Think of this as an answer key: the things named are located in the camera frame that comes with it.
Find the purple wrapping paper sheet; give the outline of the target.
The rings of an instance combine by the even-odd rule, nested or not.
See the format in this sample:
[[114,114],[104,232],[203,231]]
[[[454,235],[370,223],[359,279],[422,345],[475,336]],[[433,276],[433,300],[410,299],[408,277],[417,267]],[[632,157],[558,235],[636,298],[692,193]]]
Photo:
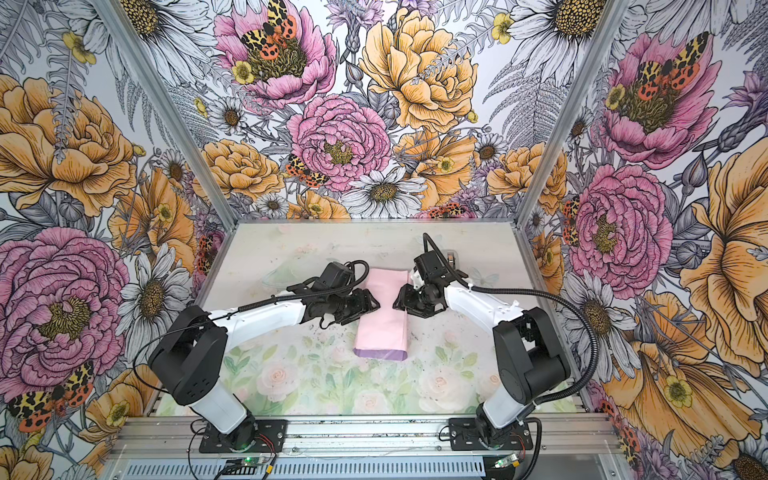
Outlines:
[[372,269],[364,287],[380,307],[363,315],[353,352],[360,358],[404,361],[408,357],[408,315],[393,307],[400,289],[409,284],[407,270]]

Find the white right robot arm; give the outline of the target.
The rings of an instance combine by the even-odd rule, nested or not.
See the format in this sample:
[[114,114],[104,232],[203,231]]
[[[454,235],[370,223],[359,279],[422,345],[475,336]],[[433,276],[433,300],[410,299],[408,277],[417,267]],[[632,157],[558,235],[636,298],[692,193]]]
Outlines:
[[419,318],[450,310],[488,331],[493,337],[501,385],[478,407],[480,433],[497,434],[524,419],[543,396],[567,380],[570,363],[547,312],[523,309],[518,302],[497,297],[499,289],[472,285],[436,251],[414,259],[411,282],[401,287],[393,307]]

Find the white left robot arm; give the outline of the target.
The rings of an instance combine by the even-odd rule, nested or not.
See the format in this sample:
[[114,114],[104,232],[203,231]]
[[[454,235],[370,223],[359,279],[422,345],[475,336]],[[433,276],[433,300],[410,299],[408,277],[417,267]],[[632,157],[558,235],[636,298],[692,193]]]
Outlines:
[[264,300],[217,313],[188,306],[150,342],[147,364],[177,404],[223,435],[240,432],[248,427],[249,411],[219,380],[224,357],[274,330],[327,318],[346,325],[378,310],[380,303],[362,287],[369,274],[363,260],[331,262],[320,275]]

